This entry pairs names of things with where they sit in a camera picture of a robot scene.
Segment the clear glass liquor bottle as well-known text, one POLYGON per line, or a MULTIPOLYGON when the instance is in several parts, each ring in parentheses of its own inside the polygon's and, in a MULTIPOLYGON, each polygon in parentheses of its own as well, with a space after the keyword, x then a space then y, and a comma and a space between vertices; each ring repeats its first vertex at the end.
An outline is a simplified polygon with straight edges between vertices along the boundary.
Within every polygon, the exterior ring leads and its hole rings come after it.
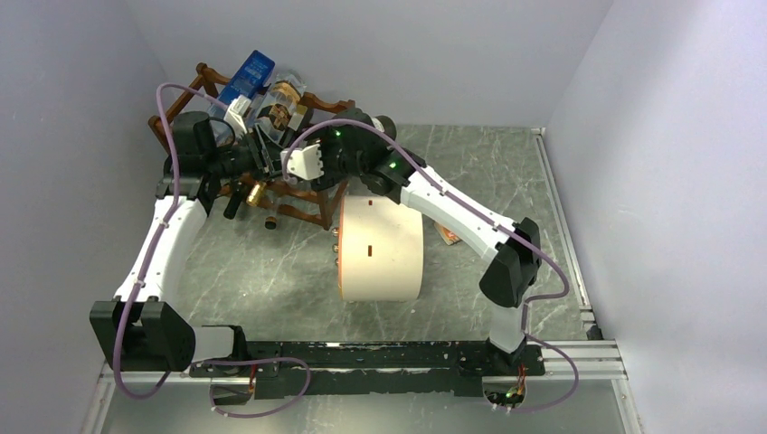
POLYGON ((306 86, 298 73, 285 70, 277 73, 267 89, 254 125, 272 142, 279 144, 282 140, 306 86))

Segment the dark green wine bottle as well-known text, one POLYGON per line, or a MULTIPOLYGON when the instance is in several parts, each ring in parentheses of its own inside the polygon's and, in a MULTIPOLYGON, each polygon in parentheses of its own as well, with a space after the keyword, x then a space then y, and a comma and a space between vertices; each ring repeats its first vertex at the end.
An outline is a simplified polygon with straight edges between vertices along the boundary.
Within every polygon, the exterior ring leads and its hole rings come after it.
POLYGON ((392 140, 397 138, 397 127, 393 120, 385 115, 371 117, 373 126, 380 132, 386 134, 392 140))

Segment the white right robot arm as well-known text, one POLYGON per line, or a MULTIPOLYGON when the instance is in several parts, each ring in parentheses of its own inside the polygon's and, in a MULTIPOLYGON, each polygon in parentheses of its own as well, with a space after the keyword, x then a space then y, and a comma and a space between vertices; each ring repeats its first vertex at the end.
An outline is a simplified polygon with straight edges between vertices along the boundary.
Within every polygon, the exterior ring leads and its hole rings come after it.
POLYGON ((358 108, 308 128, 281 158, 290 175, 327 183, 357 177, 368 190, 446 226, 485 263, 478 288, 493 307, 488 363, 509 374, 523 361, 528 308, 524 297, 543 261, 540 230, 529 218, 492 212, 446 181, 420 156, 358 108))

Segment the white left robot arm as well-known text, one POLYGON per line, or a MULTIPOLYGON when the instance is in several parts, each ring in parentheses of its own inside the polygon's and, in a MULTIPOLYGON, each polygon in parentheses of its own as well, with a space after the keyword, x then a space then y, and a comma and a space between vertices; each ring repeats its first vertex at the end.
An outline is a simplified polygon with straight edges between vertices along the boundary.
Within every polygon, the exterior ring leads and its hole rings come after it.
POLYGON ((109 367, 119 372, 181 372, 213 359, 225 374, 247 370, 251 351, 237 325, 192 326, 172 306, 194 239, 223 182, 270 175, 263 144, 242 115, 177 115, 173 145, 156 187, 150 229, 139 256, 109 301, 97 301, 90 324, 109 367))

